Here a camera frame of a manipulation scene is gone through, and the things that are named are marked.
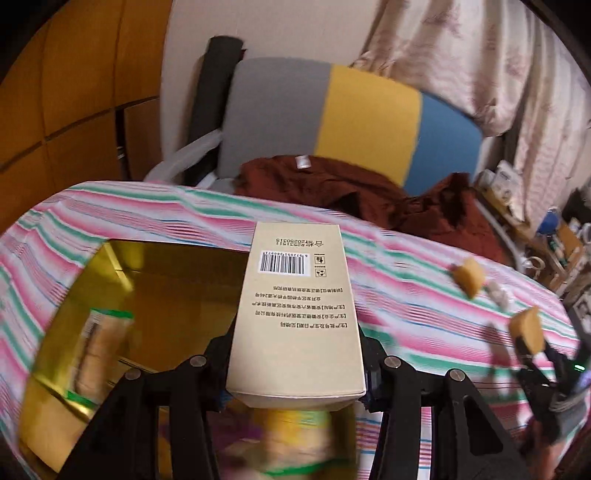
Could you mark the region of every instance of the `floral curtain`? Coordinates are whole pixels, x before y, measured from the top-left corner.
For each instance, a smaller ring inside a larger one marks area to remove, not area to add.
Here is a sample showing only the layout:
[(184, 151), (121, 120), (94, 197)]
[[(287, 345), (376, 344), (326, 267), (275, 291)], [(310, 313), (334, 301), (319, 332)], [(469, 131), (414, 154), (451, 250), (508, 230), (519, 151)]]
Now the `floral curtain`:
[(591, 89), (550, 27), (535, 25), (535, 49), (524, 97), (514, 166), (524, 180), (525, 212), (532, 226), (556, 204), (591, 127)]
[(535, 20), (519, 0), (389, 0), (355, 67), (439, 96), (493, 137), (513, 124)]
[(521, 106), (514, 164), (533, 227), (560, 197), (591, 118), (589, 85), (520, 0), (388, 0), (354, 66), (442, 98), (487, 137)]

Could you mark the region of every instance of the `sponge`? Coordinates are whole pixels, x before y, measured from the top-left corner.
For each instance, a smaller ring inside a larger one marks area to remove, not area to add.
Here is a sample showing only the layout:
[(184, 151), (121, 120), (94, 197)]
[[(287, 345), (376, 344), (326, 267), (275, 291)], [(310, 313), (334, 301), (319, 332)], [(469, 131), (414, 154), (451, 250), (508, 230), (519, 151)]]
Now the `sponge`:
[(540, 353), (545, 345), (539, 311), (537, 306), (523, 310), (513, 315), (509, 323), (509, 334), (513, 338), (513, 343), (521, 338), (531, 355)]
[(472, 299), (484, 285), (486, 274), (474, 257), (469, 257), (452, 271), (452, 277), (468, 298)]

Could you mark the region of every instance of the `pink and green striped fabric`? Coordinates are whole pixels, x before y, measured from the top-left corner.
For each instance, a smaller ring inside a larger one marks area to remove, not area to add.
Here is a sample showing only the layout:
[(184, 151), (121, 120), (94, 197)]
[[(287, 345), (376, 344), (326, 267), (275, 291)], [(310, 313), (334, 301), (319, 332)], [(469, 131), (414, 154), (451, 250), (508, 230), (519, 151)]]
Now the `pink and green striped fabric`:
[[(68, 289), (109, 238), (247, 251), (257, 221), (340, 225), (359, 323), (390, 354), (444, 374), (461, 368), (517, 435), (531, 415), (502, 313), (468, 300), (449, 276), (467, 252), (377, 228), (341, 213), (180, 186), (88, 182), (29, 210), (0, 238), (0, 429), (15, 449), (27, 377)], [(509, 287), (514, 312), (539, 305), (547, 340), (573, 354), (577, 338), (556, 296), (509, 267), (479, 259)], [(540, 359), (540, 367), (550, 364)], [(359, 478), (369, 475), (381, 416), (358, 410)], [(431, 418), (423, 414), (420, 478), (428, 478)]]

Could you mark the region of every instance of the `metal screw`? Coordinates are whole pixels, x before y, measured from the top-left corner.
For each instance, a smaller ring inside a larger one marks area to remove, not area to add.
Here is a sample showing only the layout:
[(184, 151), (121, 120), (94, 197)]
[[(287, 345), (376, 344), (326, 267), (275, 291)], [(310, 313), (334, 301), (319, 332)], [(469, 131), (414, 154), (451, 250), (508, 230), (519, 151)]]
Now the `metal screw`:
[(137, 380), (141, 374), (142, 372), (139, 370), (139, 368), (132, 368), (131, 370), (127, 370), (127, 372), (125, 372), (125, 378), (127, 380)]
[(466, 374), (457, 368), (454, 368), (451, 372), (449, 372), (449, 376), (456, 382), (462, 382), (466, 378)]
[(384, 365), (390, 368), (398, 368), (402, 365), (402, 361), (397, 356), (387, 356), (384, 360)]
[(205, 358), (203, 355), (195, 355), (191, 357), (189, 363), (192, 367), (202, 367), (207, 363), (207, 358)]

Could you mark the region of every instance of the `beige box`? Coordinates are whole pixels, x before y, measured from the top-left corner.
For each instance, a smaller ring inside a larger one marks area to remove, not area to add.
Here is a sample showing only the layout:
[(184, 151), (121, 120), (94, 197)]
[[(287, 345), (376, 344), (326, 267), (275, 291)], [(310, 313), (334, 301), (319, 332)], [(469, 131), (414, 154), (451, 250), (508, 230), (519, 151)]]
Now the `beige box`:
[(257, 223), (226, 388), (250, 407), (298, 410), (365, 394), (338, 225)]

